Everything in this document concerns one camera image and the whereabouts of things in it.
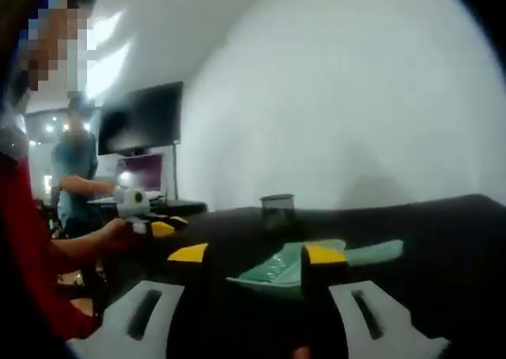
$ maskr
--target man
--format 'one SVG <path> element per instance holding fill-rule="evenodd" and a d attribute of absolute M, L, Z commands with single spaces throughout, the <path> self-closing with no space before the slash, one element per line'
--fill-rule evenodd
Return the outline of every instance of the man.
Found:
<path fill-rule="evenodd" d="M 69 238 L 84 236 L 101 227 L 98 215 L 87 201 L 93 193 L 112 194 L 115 185 L 93 181 L 98 161 L 95 136 L 84 128 L 83 105 L 79 98 L 70 100 L 68 131 L 52 153 L 55 178 L 61 190 L 59 218 Z"/>
<path fill-rule="evenodd" d="M 26 135 L 26 98 L 56 69 L 62 40 L 75 39 L 77 30 L 91 12 L 94 0 L 2 0 L 2 36 L 0 62 L 0 249 L 3 282 L 0 305 L 6 329 L 0 336 L 2 348 L 16 353 L 3 357 L 23 357 L 46 345 L 42 326 L 61 339 L 84 338 L 100 325 L 85 316 L 55 290 L 55 275 L 68 273 L 94 263 L 102 255 L 123 250 L 131 243 L 129 225 L 120 219 L 77 239 L 51 240 L 32 199 L 28 170 Z M 42 23 L 27 24 L 29 18 Z M 28 35 L 23 28 L 28 26 Z M 72 176 L 62 179 L 62 187 L 81 186 L 89 193 L 97 184 Z M 30 331 L 34 326 L 37 334 Z"/>

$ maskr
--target red shirt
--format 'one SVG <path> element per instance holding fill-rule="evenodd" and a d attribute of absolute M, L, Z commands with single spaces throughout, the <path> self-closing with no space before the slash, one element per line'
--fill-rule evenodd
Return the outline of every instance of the red shirt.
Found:
<path fill-rule="evenodd" d="M 28 160 L 19 164 L 0 157 L 0 212 L 11 255 L 38 309 L 62 339 L 86 338 L 99 326 L 55 290 L 55 259 L 48 254 L 51 234 L 33 201 Z"/>

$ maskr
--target computer monitor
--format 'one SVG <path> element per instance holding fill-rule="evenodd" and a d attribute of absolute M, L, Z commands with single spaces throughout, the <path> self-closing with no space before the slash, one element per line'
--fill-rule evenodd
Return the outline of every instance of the computer monitor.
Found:
<path fill-rule="evenodd" d="M 100 113 L 98 153 L 131 155 L 180 140 L 183 83 L 138 90 L 106 100 Z"/>
<path fill-rule="evenodd" d="M 163 162 L 162 154 L 119 159 L 116 165 L 116 181 L 124 187 L 163 193 Z"/>

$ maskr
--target purple screen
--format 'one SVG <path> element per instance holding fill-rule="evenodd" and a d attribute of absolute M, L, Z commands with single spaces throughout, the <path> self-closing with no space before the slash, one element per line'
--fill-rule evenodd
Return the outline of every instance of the purple screen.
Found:
<path fill-rule="evenodd" d="M 162 159 L 162 155 L 146 155 L 118 160 L 116 165 L 118 184 L 142 191 L 159 191 Z"/>

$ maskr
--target black slot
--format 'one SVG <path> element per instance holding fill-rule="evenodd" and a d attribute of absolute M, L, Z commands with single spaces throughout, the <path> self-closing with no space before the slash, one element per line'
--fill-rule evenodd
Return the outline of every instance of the black slot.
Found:
<path fill-rule="evenodd" d="M 144 300 L 139 304 L 134 317 L 130 321 L 128 327 L 128 335 L 135 340 L 142 340 L 144 338 L 145 329 L 148 326 L 149 319 L 153 314 L 153 310 L 157 306 L 158 300 L 161 297 L 161 291 L 150 290 L 144 296 Z"/>
<path fill-rule="evenodd" d="M 357 290 L 351 292 L 351 294 L 353 296 L 353 299 L 355 299 L 358 308 L 361 310 L 362 315 L 364 316 L 365 324 L 367 325 L 371 338 L 376 340 L 383 337 L 383 330 L 378 324 L 378 321 L 376 320 L 374 314 L 372 314 L 371 309 L 365 302 L 364 293 L 361 290 Z"/>

